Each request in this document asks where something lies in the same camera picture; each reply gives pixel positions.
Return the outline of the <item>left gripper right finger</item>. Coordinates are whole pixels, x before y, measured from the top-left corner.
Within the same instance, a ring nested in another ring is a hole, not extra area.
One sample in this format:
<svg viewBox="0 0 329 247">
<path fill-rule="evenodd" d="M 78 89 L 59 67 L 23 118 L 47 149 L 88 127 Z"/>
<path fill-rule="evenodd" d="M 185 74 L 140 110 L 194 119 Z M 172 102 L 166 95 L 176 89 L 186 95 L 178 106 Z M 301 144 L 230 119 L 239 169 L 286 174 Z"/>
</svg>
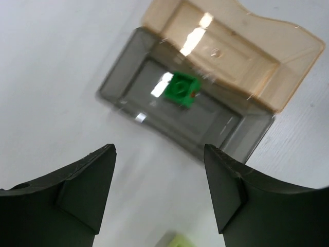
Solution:
<svg viewBox="0 0 329 247">
<path fill-rule="evenodd" d="M 226 246 L 328 246 L 328 188 L 280 181 L 209 144 L 204 164 Z"/>
</svg>

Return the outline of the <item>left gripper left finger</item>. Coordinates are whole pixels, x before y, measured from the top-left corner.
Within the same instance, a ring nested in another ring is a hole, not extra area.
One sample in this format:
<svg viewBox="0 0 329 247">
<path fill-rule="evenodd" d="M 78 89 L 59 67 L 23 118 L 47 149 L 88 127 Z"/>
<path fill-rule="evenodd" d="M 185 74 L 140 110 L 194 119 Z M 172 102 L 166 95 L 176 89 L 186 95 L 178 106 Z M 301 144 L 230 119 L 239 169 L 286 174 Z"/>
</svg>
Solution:
<svg viewBox="0 0 329 247">
<path fill-rule="evenodd" d="M 92 246 L 116 163 L 107 144 L 37 179 L 1 190 L 1 246 Z"/>
</svg>

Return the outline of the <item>light green square lego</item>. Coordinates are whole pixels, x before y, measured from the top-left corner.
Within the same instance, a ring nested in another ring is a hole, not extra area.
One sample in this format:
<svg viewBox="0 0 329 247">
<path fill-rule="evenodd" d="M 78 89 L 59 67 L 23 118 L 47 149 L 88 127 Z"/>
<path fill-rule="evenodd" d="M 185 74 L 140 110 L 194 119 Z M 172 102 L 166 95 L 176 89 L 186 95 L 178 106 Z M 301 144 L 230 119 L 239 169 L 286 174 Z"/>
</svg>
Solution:
<svg viewBox="0 0 329 247">
<path fill-rule="evenodd" d="M 155 247 L 197 247 L 186 235 L 169 230 L 157 241 Z"/>
</svg>

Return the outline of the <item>dark green square lego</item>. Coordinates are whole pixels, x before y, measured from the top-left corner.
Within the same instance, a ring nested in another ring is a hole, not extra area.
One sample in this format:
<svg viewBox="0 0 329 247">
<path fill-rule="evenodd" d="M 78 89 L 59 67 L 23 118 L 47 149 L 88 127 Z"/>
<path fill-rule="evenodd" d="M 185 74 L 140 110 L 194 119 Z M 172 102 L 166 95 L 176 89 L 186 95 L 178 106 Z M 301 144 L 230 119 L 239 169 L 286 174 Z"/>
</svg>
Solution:
<svg viewBox="0 0 329 247">
<path fill-rule="evenodd" d="M 189 109 L 200 91 L 201 82 L 190 75 L 175 72 L 164 90 L 164 97 Z"/>
</svg>

